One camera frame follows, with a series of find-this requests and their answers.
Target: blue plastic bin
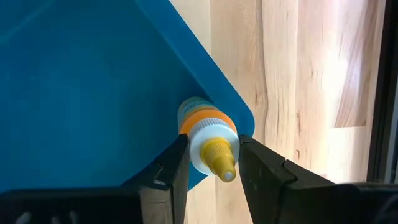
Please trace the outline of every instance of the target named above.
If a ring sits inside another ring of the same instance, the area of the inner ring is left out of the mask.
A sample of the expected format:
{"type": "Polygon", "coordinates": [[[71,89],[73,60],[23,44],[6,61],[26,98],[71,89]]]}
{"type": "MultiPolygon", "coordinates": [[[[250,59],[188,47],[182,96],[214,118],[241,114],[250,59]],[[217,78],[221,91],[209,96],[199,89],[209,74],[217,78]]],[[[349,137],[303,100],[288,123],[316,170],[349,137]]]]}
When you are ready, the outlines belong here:
{"type": "MultiPolygon", "coordinates": [[[[168,0],[0,1],[0,192],[115,186],[212,101],[240,134],[249,108],[168,0]]],[[[190,188],[205,176],[190,168],[190,188]]]]}

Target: yellow nozzle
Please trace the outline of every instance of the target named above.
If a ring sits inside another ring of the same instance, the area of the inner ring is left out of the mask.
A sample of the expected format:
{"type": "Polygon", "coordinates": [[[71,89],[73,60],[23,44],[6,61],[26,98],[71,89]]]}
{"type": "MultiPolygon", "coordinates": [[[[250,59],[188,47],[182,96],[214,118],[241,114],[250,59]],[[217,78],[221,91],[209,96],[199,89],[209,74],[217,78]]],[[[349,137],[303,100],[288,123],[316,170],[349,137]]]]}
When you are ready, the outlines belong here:
{"type": "Polygon", "coordinates": [[[232,147],[225,138],[207,140],[200,153],[202,161],[223,182],[231,182],[236,177],[232,147]]]}

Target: bottle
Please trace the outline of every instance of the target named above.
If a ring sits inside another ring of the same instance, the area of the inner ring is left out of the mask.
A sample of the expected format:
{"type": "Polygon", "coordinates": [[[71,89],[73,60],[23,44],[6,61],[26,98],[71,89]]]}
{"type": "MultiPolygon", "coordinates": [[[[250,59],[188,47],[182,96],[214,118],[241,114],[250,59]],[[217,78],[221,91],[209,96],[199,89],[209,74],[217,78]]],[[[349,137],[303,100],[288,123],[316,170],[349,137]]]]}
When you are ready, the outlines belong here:
{"type": "Polygon", "coordinates": [[[200,97],[191,97],[180,105],[178,131],[187,134],[193,166],[206,175],[215,174],[223,182],[236,177],[239,138],[232,119],[200,97]]]}

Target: wood grain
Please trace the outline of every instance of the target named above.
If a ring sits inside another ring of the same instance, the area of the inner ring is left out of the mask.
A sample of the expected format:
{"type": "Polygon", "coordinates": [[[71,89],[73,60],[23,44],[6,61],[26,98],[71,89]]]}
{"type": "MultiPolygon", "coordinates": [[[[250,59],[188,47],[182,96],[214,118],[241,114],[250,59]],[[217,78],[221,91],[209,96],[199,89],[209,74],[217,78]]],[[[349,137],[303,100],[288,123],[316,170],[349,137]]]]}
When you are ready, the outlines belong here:
{"type": "MultiPolygon", "coordinates": [[[[385,1],[171,0],[253,112],[254,138],[364,181],[385,1]]],[[[251,223],[239,177],[189,191],[186,223],[251,223]]]]}

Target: bottle label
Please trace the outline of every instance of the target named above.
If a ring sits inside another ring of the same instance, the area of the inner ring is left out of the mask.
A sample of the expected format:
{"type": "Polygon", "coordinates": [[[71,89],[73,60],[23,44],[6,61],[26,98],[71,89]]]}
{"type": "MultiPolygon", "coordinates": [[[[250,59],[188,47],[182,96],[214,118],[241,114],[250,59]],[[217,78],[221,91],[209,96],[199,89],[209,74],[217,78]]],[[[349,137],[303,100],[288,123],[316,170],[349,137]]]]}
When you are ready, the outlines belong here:
{"type": "Polygon", "coordinates": [[[216,109],[209,101],[200,97],[191,97],[180,105],[177,113],[178,130],[180,130],[182,122],[185,118],[190,116],[192,113],[203,110],[203,109],[216,109]]]}

